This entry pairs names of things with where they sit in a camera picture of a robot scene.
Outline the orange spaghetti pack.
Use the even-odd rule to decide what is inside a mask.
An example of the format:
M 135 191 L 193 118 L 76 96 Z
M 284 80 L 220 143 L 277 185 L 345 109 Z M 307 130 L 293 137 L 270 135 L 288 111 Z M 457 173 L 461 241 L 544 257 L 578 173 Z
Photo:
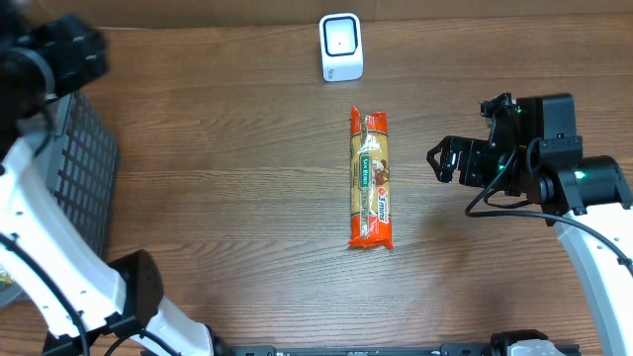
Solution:
M 385 112 L 350 111 L 350 228 L 348 245 L 394 249 L 391 164 Z

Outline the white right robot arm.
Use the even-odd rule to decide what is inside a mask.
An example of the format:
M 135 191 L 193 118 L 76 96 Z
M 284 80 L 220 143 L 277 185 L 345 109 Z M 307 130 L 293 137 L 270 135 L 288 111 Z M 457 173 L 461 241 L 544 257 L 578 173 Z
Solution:
M 606 355 L 632 352 L 632 190 L 617 161 L 584 155 L 569 93 L 481 104 L 488 139 L 448 135 L 428 150 L 438 181 L 479 189 L 469 218 L 552 227 L 581 281 Z

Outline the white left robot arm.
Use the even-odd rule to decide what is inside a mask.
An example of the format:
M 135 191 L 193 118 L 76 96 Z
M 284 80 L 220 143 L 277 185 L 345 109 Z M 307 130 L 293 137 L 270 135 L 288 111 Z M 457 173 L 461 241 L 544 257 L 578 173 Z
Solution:
M 66 15 L 31 28 L 11 1 L 1 5 L 1 263 L 37 305 L 46 355 L 86 355 L 101 336 L 133 340 L 154 355 L 227 355 L 207 325 L 164 294 L 145 250 L 103 261 L 54 200 L 38 171 L 41 149 L 19 121 L 108 70 L 101 33 Z

